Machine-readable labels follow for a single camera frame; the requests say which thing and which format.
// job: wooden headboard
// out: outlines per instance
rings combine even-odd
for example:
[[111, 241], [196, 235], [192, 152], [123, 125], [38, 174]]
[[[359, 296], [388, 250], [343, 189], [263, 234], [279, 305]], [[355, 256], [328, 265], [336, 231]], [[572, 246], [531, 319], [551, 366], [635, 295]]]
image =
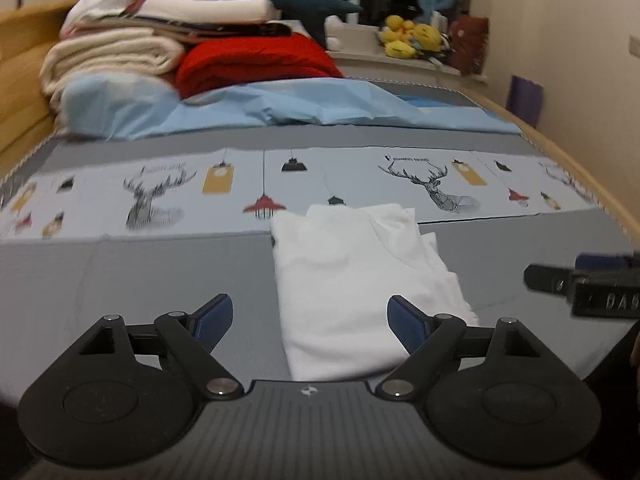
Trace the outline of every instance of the wooden headboard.
[[40, 67], [73, 4], [0, 13], [0, 178], [53, 130]]

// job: red lamp print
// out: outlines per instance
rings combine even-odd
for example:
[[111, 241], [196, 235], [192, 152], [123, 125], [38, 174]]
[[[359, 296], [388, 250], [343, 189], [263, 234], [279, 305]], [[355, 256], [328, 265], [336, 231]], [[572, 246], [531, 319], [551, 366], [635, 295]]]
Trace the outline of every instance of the red lamp print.
[[254, 204], [248, 205], [242, 209], [243, 213], [255, 213], [256, 218], [266, 219], [273, 216], [274, 211], [286, 210], [282, 204], [274, 202], [273, 199], [267, 195], [264, 185], [264, 150], [262, 151], [262, 196], [255, 201]]
[[509, 200], [511, 202], [517, 202], [523, 207], [529, 207], [529, 197], [521, 195], [520, 193], [514, 191], [511, 188], [509, 188]]

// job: gray bed sheet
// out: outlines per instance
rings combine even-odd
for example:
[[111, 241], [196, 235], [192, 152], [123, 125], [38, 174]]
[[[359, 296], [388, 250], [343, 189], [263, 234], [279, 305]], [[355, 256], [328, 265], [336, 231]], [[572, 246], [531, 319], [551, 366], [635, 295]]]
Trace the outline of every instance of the gray bed sheet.
[[[41, 171], [224, 147], [407, 146], [533, 154], [516, 136], [366, 126], [284, 126], [200, 132], [123, 143], [59, 143]], [[527, 292], [531, 262], [571, 266], [584, 251], [631, 251], [604, 211], [443, 222], [436, 232], [447, 266], [483, 324], [521, 319], [580, 377], [631, 323], [572, 319], [562, 299]], [[290, 378], [278, 317], [268, 234], [41, 243], [0, 248], [0, 396], [16, 402], [33, 380], [100, 316], [151, 322], [193, 311], [219, 292], [234, 301], [234, 324], [214, 350], [245, 386]], [[149, 358], [142, 359], [152, 364]]]

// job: purple object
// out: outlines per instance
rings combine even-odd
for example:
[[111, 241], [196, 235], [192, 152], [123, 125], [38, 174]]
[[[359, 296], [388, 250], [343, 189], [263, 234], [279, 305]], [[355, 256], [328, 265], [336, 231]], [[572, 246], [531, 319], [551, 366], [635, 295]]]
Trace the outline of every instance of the purple object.
[[535, 128], [542, 112], [543, 92], [544, 89], [539, 84], [512, 76], [507, 110]]

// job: light blue sheet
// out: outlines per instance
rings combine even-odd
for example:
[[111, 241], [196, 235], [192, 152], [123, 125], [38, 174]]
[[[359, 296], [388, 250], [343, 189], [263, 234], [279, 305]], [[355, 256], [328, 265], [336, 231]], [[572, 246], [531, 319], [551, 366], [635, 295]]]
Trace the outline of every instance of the light blue sheet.
[[104, 140], [296, 123], [521, 133], [482, 108], [417, 108], [369, 82], [334, 78], [235, 85], [180, 101], [156, 78], [95, 73], [73, 78], [61, 105], [70, 133]]

